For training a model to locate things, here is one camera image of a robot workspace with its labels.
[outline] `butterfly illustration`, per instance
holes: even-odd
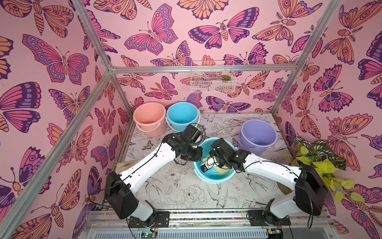
[[[87,178],[88,196],[85,195],[85,201],[83,202],[83,204],[86,204],[79,213],[78,219],[74,226],[72,239],[77,239],[80,236],[84,229],[85,223],[87,222],[87,216],[89,215],[90,211],[93,211],[97,207],[91,201],[94,202],[96,200],[96,197],[94,195],[97,195],[101,192],[101,184],[102,178],[99,177],[97,168],[92,166],[89,172],[89,176]]]
[[[238,43],[241,38],[249,36],[249,30],[242,28],[251,28],[258,15],[258,7],[248,8],[234,16],[227,25],[224,24],[226,21],[224,20],[221,23],[216,23],[220,24],[220,27],[198,26],[191,29],[188,35],[194,39],[194,41],[201,44],[208,40],[204,45],[206,49],[213,47],[221,48],[222,37],[225,41],[228,41],[228,35],[230,35],[232,41]]]
[[[325,32],[326,32],[327,29],[328,29],[328,28],[326,28],[326,29],[324,30],[324,32],[322,33],[322,36],[323,36],[323,37],[326,37]],[[305,33],[305,34],[311,34],[313,31],[314,31],[314,25],[311,25],[310,30],[309,30],[309,31],[305,31],[304,33]],[[310,37],[310,35],[306,35],[306,36],[302,36],[302,37],[300,37],[299,39],[297,39],[297,40],[295,41],[295,43],[293,44],[293,46],[292,46],[292,50],[291,50],[291,52],[296,53],[296,52],[298,52],[298,51],[303,50],[304,47],[305,47],[305,44],[308,42],[309,37]],[[318,40],[316,46],[314,47],[314,49],[313,49],[313,51],[312,51],[312,57],[313,57],[313,58],[315,58],[315,57],[318,55],[318,53],[320,53],[320,50],[321,50],[321,48],[322,48],[322,43],[323,43],[323,41],[322,41],[322,37],[320,37],[320,39]]]
[[[31,213],[33,213],[40,208],[46,208],[50,209],[51,212],[19,225],[16,228],[16,231],[13,233],[11,239],[47,238],[52,226],[53,217],[56,225],[63,228],[64,217],[60,212],[60,209],[64,211],[71,210],[78,204],[80,198],[80,192],[78,191],[80,179],[81,169],[78,169],[70,178],[58,204],[56,204],[56,199],[56,201],[50,207],[41,206],[31,211]],[[57,193],[60,191],[62,185],[63,184],[61,184],[59,187]]]
[[[209,55],[203,56],[202,65],[213,66],[215,64],[216,63]],[[220,77],[222,76],[222,73],[221,72],[199,72],[199,73],[196,73],[195,75],[196,76],[194,76],[193,79],[194,80],[197,79],[198,82],[194,82],[193,86],[209,89],[209,87],[212,85],[211,79],[216,79],[216,78],[220,79]],[[191,85],[191,77],[184,78],[180,80],[180,82],[186,85]]]
[[[177,5],[187,10],[192,9],[195,18],[203,20],[209,19],[213,11],[223,11],[228,5],[228,0],[180,0]]]
[[[89,65],[87,56],[75,53],[66,58],[68,52],[65,55],[62,53],[59,55],[43,40],[27,34],[23,35],[23,44],[33,52],[36,61],[47,65],[52,82],[64,82],[65,75],[69,75],[69,80],[73,84],[81,85],[81,73],[86,72],[86,67]]]
[[[138,63],[134,61],[133,59],[130,59],[129,57],[126,57],[124,55],[121,55],[121,58],[123,60],[123,63],[127,67],[139,67]],[[145,92],[145,87],[144,85],[139,82],[138,80],[143,80],[142,76],[153,76],[156,73],[129,73],[129,74],[124,74],[123,76],[118,78],[118,81],[121,85],[123,86],[131,86],[131,87],[138,87],[142,90],[142,92]]]
[[[289,147],[291,147],[292,145],[293,147],[296,147],[296,143],[293,140],[298,136],[298,134],[296,134],[296,131],[293,128],[292,124],[288,121],[285,122],[285,134],[285,139]]]
[[[64,132],[60,127],[53,123],[49,123],[49,128],[47,130],[49,132],[48,138],[50,139],[51,145],[55,145]],[[84,131],[82,131],[79,136],[77,132],[76,138],[72,140],[72,142],[65,149],[64,154],[61,156],[59,161],[60,166],[56,172],[60,171],[61,166],[70,163],[73,158],[75,158],[77,161],[84,161],[86,164],[85,157],[87,155],[87,147],[90,144],[92,136],[93,127],[91,125],[84,129]]]
[[[13,41],[0,36],[0,48],[0,57],[9,55],[13,49]],[[10,66],[5,58],[0,58],[0,80],[8,79],[8,74],[11,72]]]
[[[368,57],[371,57],[378,62],[382,63],[382,32],[380,32],[375,39],[371,42],[369,49],[366,52]],[[369,59],[362,59],[358,63],[358,68],[361,70],[358,79],[365,80],[372,77],[375,77],[371,84],[375,85],[382,82],[382,65],[378,62]],[[375,100],[376,106],[382,109],[382,84],[377,85],[374,89],[372,89],[367,97]]]
[[[120,142],[122,143],[123,137],[125,136],[125,130],[121,128],[121,126],[118,125],[118,134],[120,136]]]
[[[202,103],[200,103],[201,99],[202,99],[202,93],[200,91],[195,91],[195,92],[192,92],[191,94],[189,94],[187,97],[187,100],[185,98],[184,101],[195,105],[197,108],[200,108],[203,106]],[[170,106],[172,106],[173,104],[167,105],[165,107],[165,109],[168,110],[170,108]]]
[[[291,100],[293,100],[293,97],[291,96],[296,91],[296,89],[297,89],[297,83],[291,86],[284,100],[281,102],[281,107],[287,112],[289,112],[290,115],[293,114],[293,107],[292,107],[292,103],[290,102]]]
[[[309,63],[309,58],[305,62],[303,69],[301,70],[300,76],[303,76],[303,82],[306,82],[309,79],[309,76],[316,74],[319,70],[320,67],[318,65],[311,65],[313,64],[312,62]]]
[[[143,98],[142,98],[142,97],[135,98],[135,100],[134,100],[134,104],[131,103],[131,101],[130,101],[131,111],[134,113],[134,111],[135,111],[139,106],[141,106],[143,103],[144,103],[144,101],[143,101]]]
[[[335,216],[336,215],[336,208],[335,208],[333,196],[330,192],[328,192],[326,194],[324,204],[325,204],[325,207],[328,210],[329,214],[332,216]]]
[[[382,189],[380,187],[367,188],[361,184],[355,184],[352,189],[344,189],[344,191],[346,192],[344,195],[346,199],[342,199],[342,205],[351,211],[351,217],[365,229],[370,238],[378,239],[378,231],[373,221],[377,223],[377,225],[380,224],[380,220],[376,217],[375,213],[381,213],[381,207],[369,204],[382,201]],[[365,202],[352,200],[350,197],[352,192],[362,195]]]
[[[344,227],[339,221],[336,221],[332,219],[332,223],[335,226],[336,230],[338,231],[339,234],[346,234],[349,233],[349,229]]]
[[[118,146],[118,135],[115,135],[109,143],[109,146],[105,145],[97,146],[92,149],[90,156],[95,159],[96,162],[101,162],[101,167],[104,169],[107,166],[107,163],[115,159],[115,149]]]
[[[123,124],[126,123],[126,122],[129,122],[130,117],[129,117],[129,115],[128,115],[128,113],[127,113],[126,110],[124,110],[124,109],[122,109],[122,108],[120,107],[120,108],[118,108],[118,113],[119,113],[120,116],[121,116],[121,122],[122,122]]]
[[[108,97],[110,106],[114,109],[114,105],[113,105],[114,93],[115,93],[115,87],[113,83],[107,83],[105,89],[102,90],[101,96],[98,97],[98,100],[102,98],[102,95],[104,95],[105,97]]]
[[[142,6],[152,10],[148,0],[137,1],[142,4]],[[110,0],[96,0],[93,6],[98,10],[112,13],[119,13],[123,10],[121,12],[121,17],[126,20],[133,20],[137,15],[137,7],[134,0],[122,0],[117,2]]]
[[[174,19],[171,17],[172,7],[167,4],[160,6],[154,13],[151,21],[151,29],[146,33],[139,33],[129,37],[125,42],[127,49],[136,49],[138,51],[148,50],[151,53],[158,55],[163,51],[161,42],[170,44],[178,37],[171,29]]]
[[[178,92],[175,90],[175,86],[173,84],[171,84],[168,81],[168,78],[165,76],[162,76],[162,86],[160,86],[160,84],[158,84],[156,82],[155,82],[155,84],[157,85],[158,88],[151,88],[150,87],[150,89],[153,91],[144,94],[145,96],[155,97],[157,99],[165,98],[166,100],[171,100],[170,96],[173,96],[173,94],[174,95],[178,94]]]
[[[42,17],[42,15],[44,15],[45,20],[48,22],[52,31],[59,37],[66,37],[68,35],[68,30],[65,26],[68,26],[74,17],[72,10],[59,5],[41,7],[40,3],[41,1],[32,4],[32,1],[28,0],[20,0],[19,2],[16,0],[0,1],[0,5],[5,11],[19,18],[28,16],[29,13],[31,13],[33,5],[36,27],[41,36],[44,31],[44,18]]]
[[[215,96],[206,97],[207,104],[210,106],[208,109],[214,110],[215,112],[222,110],[227,110],[227,113],[237,113],[238,111],[243,111],[248,109],[251,105],[248,103],[232,103],[224,101]]]
[[[76,113],[85,103],[86,99],[89,97],[90,87],[86,86],[85,88],[83,88],[82,91],[79,93],[78,97],[77,94],[75,96],[71,94],[73,98],[57,89],[49,89],[49,92],[55,100],[56,105],[60,109],[63,109],[67,121],[66,125],[68,126],[69,123],[73,120]]]
[[[282,55],[274,55],[272,57],[272,60],[273,60],[274,64],[295,64],[298,60],[298,56],[299,55],[295,55],[294,57],[292,57],[292,59],[289,56],[286,56],[289,58],[289,60],[287,60]]]
[[[151,143],[151,140],[147,142],[147,145],[142,148],[142,150],[150,150],[153,144]]]
[[[87,11],[87,14],[89,15],[89,18],[90,18],[90,20],[91,20],[91,22],[93,24],[93,27],[94,27],[95,31],[97,32],[97,35],[98,35],[99,40],[101,42],[101,45],[104,47],[104,50],[107,51],[107,52],[118,53],[117,50],[115,50],[114,48],[112,48],[111,46],[109,46],[108,44],[105,43],[105,42],[107,42],[107,40],[105,38],[108,38],[108,39],[120,39],[121,37],[116,35],[115,33],[112,33],[110,31],[108,31],[108,30],[102,29],[102,27],[99,24],[98,20],[94,16],[94,13],[92,11],[90,11],[90,10],[86,10],[86,11]],[[81,19],[79,18],[79,16],[78,16],[78,20],[81,23],[82,30],[84,31],[84,34],[85,34],[85,38],[84,38],[84,50],[87,50],[90,45],[93,48],[94,46],[93,46],[92,40],[90,39],[89,34],[86,31],[86,29],[85,29]],[[97,53],[96,49],[94,49],[94,59],[95,59],[95,61],[97,61],[97,59],[98,59],[98,53]]]
[[[297,3],[297,0],[278,0],[278,5],[285,19],[283,19],[283,16],[279,12],[277,12],[276,16],[278,20],[271,22],[270,25],[275,25],[279,23],[281,24],[271,26],[270,28],[264,29],[254,34],[252,36],[253,39],[262,41],[269,41],[273,38],[275,38],[276,41],[281,41],[285,39],[288,40],[288,46],[291,46],[293,42],[293,33],[286,26],[294,26],[296,22],[288,18],[302,18],[304,16],[312,14],[322,6],[322,3],[319,3],[312,8],[308,8],[304,1],[300,1]]]
[[[13,181],[7,181],[4,178],[0,177],[0,180],[8,183],[12,183],[12,188],[17,195],[20,195],[23,191],[23,188],[29,183],[29,180],[36,173],[42,162],[44,161],[45,156],[40,155],[40,150],[29,147],[25,152],[19,170],[19,179],[16,181],[15,172],[13,167],[11,167],[13,173]],[[40,190],[39,194],[43,194],[46,190],[49,189],[49,185],[51,184],[50,179],[52,177],[49,176],[43,188]],[[10,187],[0,185],[0,222],[9,211],[13,203],[16,201],[15,194],[11,190]]]
[[[265,79],[268,76],[269,71],[262,71],[259,74],[257,74],[255,77],[249,80],[249,82],[246,84],[245,81],[244,83],[241,83],[240,86],[235,86],[235,90],[232,93],[229,93],[231,90],[226,90],[222,86],[218,86],[216,88],[217,91],[223,92],[223,93],[228,93],[228,97],[234,98],[239,96],[241,93],[241,89],[243,89],[243,92],[248,96],[249,95],[249,89],[261,89],[265,85]]]
[[[95,110],[95,115],[98,117],[98,125],[99,127],[101,127],[102,134],[106,134],[106,132],[108,131],[109,133],[112,133],[112,126],[114,125],[115,110],[113,110],[111,114],[110,114],[110,109],[108,109],[106,113],[104,108],[103,114],[97,107],[94,110]]]
[[[365,4],[359,11],[358,8],[354,8],[351,9],[348,13],[345,12],[344,6],[342,5],[338,19],[342,26],[348,28],[349,30],[353,30],[351,32],[346,29],[339,30],[337,34],[343,38],[338,38],[330,41],[323,47],[321,54],[326,50],[330,50],[330,53],[333,55],[337,53],[337,58],[340,61],[348,63],[349,65],[353,64],[354,52],[347,37],[349,37],[351,41],[355,42],[356,38],[353,34],[363,28],[362,26],[358,26],[372,18],[375,14],[379,13],[380,10],[382,10],[382,1],[369,2]]]
[[[340,83],[340,81],[338,81],[337,84],[334,85],[341,73],[341,68],[342,65],[334,65],[333,68],[325,69],[324,75],[317,79],[314,84],[315,91],[324,91],[320,94],[320,97],[325,97],[318,105],[322,112],[328,112],[332,109],[339,112],[344,106],[349,106],[353,101],[353,97],[346,93],[334,92],[334,90],[342,89],[342,87],[334,89],[334,87]]]
[[[317,125],[312,120],[312,118],[308,115],[308,114],[313,115],[310,113],[310,107],[308,108],[310,93],[311,93],[311,85],[310,83],[308,83],[306,84],[304,91],[301,93],[301,96],[298,96],[296,99],[297,108],[302,110],[301,112],[296,114],[296,117],[302,117],[300,122],[300,129],[302,132],[306,133],[306,131],[308,131],[308,133],[313,135],[314,137],[321,138],[320,130],[318,129]]]
[[[360,167],[357,157],[345,141],[351,144],[348,139],[357,137],[349,137],[349,135],[366,127],[372,121],[373,117],[367,114],[356,114],[345,117],[343,120],[341,118],[330,120],[329,117],[326,117],[326,119],[329,120],[329,130],[332,133],[332,135],[328,136],[327,140],[330,148],[338,157],[346,159],[347,166],[359,172]]]
[[[361,135],[363,137],[366,137],[368,140],[370,140],[370,146],[375,148],[376,150],[382,151],[382,135],[378,136],[376,135],[375,137],[371,137],[368,135]],[[382,158],[382,155],[375,155],[376,158]]]
[[[236,57],[234,55],[224,55],[223,60],[225,61],[225,65],[257,65],[257,64],[265,64],[265,57],[267,56],[267,50],[264,49],[264,45],[262,43],[257,43],[251,50],[251,52],[248,55],[245,52],[245,57],[243,57],[241,54],[239,57]],[[235,72],[236,77],[240,76],[243,72]]]
[[[41,89],[36,82],[21,83],[7,90],[0,97],[0,110],[3,111],[0,114],[0,130],[8,132],[10,122],[20,132],[27,133],[31,124],[40,120],[40,114],[20,109],[37,109],[40,99]]]
[[[256,94],[253,96],[254,99],[263,100],[265,102],[273,102],[276,100],[276,96],[280,93],[281,88],[284,86],[283,78],[277,78],[273,84],[273,90],[268,88],[269,92]]]

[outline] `pink bucket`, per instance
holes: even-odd
[[[137,128],[148,137],[158,137],[166,130],[166,109],[157,102],[139,106],[133,114]]]

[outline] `blue bucket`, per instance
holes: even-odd
[[[167,110],[166,121],[174,131],[181,132],[186,129],[187,125],[200,122],[200,112],[195,105],[189,102],[178,102]]]
[[[204,140],[203,143],[201,143],[199,146],[203,148],[203,155],[202,159],[207,158],[209,156],[209,152],[212,150],[211,145],[218,140],[219,138],[209,138]],[[235,146],[233,146],[230,142],[226,141],[229,146],[231,146],[234,150],[236,150]],[[202,165],[203,161],[194,162],[195,167],[195,173],[196,175],[202,179],[203,181],[210,183],[210,184],[218,184],[224,181],[229,180],[232,178],[232,176],[236,173],[235,170],[229,169],[225,174],[220,174],[216,169],[211,168],[207,172],[203,173],[200,170],[200,166]]]

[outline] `bucket handle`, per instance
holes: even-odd
[[[138,124],[136,124],[137,125],[137,128],[140,130],[140,131],[142,131],[142,132],[144,132],[144,133],[149,133],[149,132],[152,132],[152,131],[154,131],[154,130],[156,130],[157,128],[159,128],[159,126],[161,125],[161,123],[159,123],[154,129],[152,129],[152,130],[143,130]]]
[[[199,124],[199,123],[200,123],[201,113],[200,113],[200,110],[199,110],[199,109],[198,109],[198,111],[199,111],[199,119],[198,119],[197,123]],[[166,117],[166,122],[167,122],[167,124],[169,125],[169,127],[170,127],[172,130],[174,130],[174,131],[176,131],[176,132],[180,132],[179,130],[174,129],[174,128],[171,126],[171,124],[168,122],[167,117]]]

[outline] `bucket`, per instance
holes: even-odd
[[[218,140],[219,138],[209,138],[203,141],[199,146],[203,148],[203,155],[202,159],[207,158],[209,156],[209,152],[212,150],[211,145]],[[231,146],[234,150],[236,148],[228,141],[226,141],[229,146]],[[225,174],[220,174],[216,169],[211,168],[207,172],[203,173],[200,170],[200,166],[202,165],[203,161],[194,162],[195,167],[195,173],[196,175],[203,181],[210,183],[210,184],[218,184],[224,181],[229,180],[236,172],[232,169],[227,170]]]
[[[259,119],[246,121],[241,127],[239,148],[260,156],[268,147],[277,142],[276,130],[267,122]]]
[[[166,121],[174,131],[181,132],[189,124],[200,122],[200,112],[195,105],[189,102],[178,102],[167,110]]]
[[[157,102],[139,106],[133,114],[137,128],[148,137],[158,137],[166,130],[166,109]]]

